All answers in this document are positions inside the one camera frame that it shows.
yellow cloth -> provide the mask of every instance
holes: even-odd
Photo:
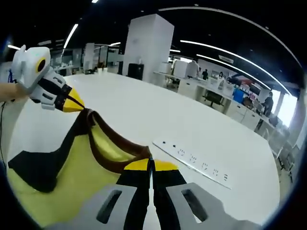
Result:
[[[127,161],[134,157],[119,149],[98,126],[92,127],[92,133],[97,147],[106,158]],[[104,169],[95,160],[87,135],[75,137],[68,158],[57,176],[57,186],[51,193],[33,189],[13,169],[8,170],[15,195],[41,227],[73,218],[84,201],[105,185],[116,184],[119,176]]]

power outlet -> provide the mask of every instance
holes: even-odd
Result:
[[[153,144],[192,170],[231,189],[229,174],[223,168],[217,166],[216,163],[208,162],[200,154],[188,152],[176,142],[165,138],[154,140]]]

blue bin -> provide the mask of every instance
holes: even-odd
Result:
[[[244,92],[240,89],[235,89],[234,92],[234,100],[238,103],[242,103],[243,101]]]

white robotic hand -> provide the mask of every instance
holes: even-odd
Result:
[[[33,47],[27,51],[25,49],[23,45],[16,51],[12,73],[30,98],[36,103],[41,103],[44,109],[56,108],[64,112],[82,110],[83,101],[77,92],[50,67],[49,48]]]

white cabinet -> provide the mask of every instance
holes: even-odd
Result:
[[[244,107],[243,105],[236,102],[231,102],[228,110],[226,111],[226,115],[234,119],[235,121],[241,123],[245,116],[246,111],[247,108]]]
[[[258,114],[247,110],[241,124],[254,131],[259,121],[260,116]]]
[[[196,100],[197,84],[191,82],[190,80],[182,79],[180,80],[178,93],[193,100]]]

